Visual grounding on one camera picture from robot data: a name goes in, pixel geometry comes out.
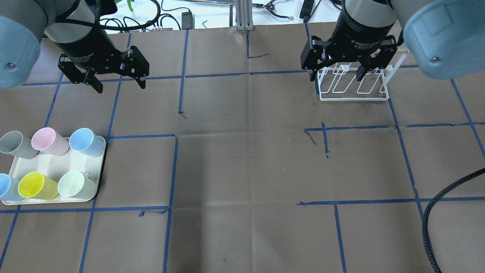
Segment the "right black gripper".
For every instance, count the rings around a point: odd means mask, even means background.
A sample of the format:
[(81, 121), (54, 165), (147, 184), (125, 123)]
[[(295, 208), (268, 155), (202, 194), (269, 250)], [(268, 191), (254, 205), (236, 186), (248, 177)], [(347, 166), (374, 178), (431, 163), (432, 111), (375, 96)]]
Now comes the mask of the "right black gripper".
[(356, 80), (374, 69), (384, 69), (393, 59), (398, 45), (395, 36), (388, 35), (394, 24), (369, 27), (354, 20), (346, 8), (341, 10), (331, 38), (326, 41), (310, 36), (301, 53), (301, 68), (309, 72), (310, 81), (324, 67), (340, 62), (360, 63)]

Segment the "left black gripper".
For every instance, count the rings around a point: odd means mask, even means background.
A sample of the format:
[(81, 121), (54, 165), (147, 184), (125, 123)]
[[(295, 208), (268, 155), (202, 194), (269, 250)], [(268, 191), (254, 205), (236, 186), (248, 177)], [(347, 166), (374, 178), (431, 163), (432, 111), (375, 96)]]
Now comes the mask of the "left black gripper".
[(142, 89), (147, 86), (150, 63), (146, 57), (135, 45), (120, 52), (103, 29), (89, 28), (81, 37), (66, 38), (65, 42), (55, 39), (54, 43), (63, 53), (58, 67), (71, 83), (90, 85), (101, 94), (103, 84), (95, 75), (116, 73), (135, 79)]

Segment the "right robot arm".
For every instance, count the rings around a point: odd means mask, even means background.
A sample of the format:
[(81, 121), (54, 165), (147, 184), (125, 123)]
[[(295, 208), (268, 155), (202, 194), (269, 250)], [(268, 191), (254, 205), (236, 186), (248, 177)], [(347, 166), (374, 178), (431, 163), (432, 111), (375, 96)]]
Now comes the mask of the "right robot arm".
[(331, 38), (311, 36), (301, 67), (314, 81), (324, 67), (357, 61), (361, 81), (405, 43), (428, 77), (477, 73), (485, 68), (484, 12), (483, 0), (344, 0)]

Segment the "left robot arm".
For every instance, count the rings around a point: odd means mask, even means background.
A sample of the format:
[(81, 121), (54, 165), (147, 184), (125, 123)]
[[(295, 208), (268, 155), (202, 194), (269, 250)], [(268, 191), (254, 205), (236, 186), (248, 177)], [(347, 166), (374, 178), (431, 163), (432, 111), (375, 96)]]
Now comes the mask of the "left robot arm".
[(97, 75), (114, 73), (135, 79), (144, 89), (150, 73), (147, 59), (134, 45), (124, 52), (118, 50), (106, 33), (136, 27), (100, 24), (102, 16), (116, 12), (114, 0), (2, 0), (1, 89), (26, 83), (40, 56), (43, 37), (62, 51), (57, 66), (71, 83), (90, 85), (102, 93)]

